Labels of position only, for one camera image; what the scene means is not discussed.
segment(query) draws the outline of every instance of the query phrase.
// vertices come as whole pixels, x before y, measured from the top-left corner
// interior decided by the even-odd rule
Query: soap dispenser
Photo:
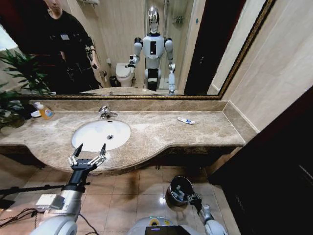
[[[36,102],[35,105],[36,108],[39,110],[41,116],[43,116],[45,120],[48,120],[53,117],[54,113],[48,107],[44,106],[40,102]]]

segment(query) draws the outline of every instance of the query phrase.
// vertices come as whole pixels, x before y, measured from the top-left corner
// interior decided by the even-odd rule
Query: gold mirror frame
[[[243,44],[237,58],[231,67],[227,78],[225,79],[223,86],[217,95],[90,95],[90,94],[74,94],[74,95],[21,95],[19,99],[199,99],[199,100],[214,100],[221,99],[225,94],[230,82],[235,76],[238,68],[243,62],[247,52],[249,51],[253,41],[255,40],[259,30],[261,29],[267,15],[272,9],[276,0],[266,0],[259,16],[254,22],[252,29],[250,30],[245,43]]]

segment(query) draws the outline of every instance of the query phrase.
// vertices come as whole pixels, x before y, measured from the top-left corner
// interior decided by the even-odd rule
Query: faucet
[[[100,119],[109,118],[109,117],[117,117],[117,113],[113,113],[109,110],[108,106],[102,106],[98,113],[100,113]]]

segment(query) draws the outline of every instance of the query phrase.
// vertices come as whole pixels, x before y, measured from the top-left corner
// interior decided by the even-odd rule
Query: white sink basin
[[[118,148],[126,143],[131,136],[129,126],[120,121],[101,120],[80,127],[73,136],[75,148],[82,143],[82,151],[100,152],[104,143],[106,150]]]

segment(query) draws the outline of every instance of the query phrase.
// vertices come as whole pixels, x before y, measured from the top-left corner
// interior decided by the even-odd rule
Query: trash can
[[[117,80],[116,76],[110,77],[110,85],[111,87],[120,87],[121,83]]]
[[[188,195],[194,193],[191,182],[183,177],[176,176],[167,188],[166,195],[169,203],[174,206],[184,206],[188,204]]]

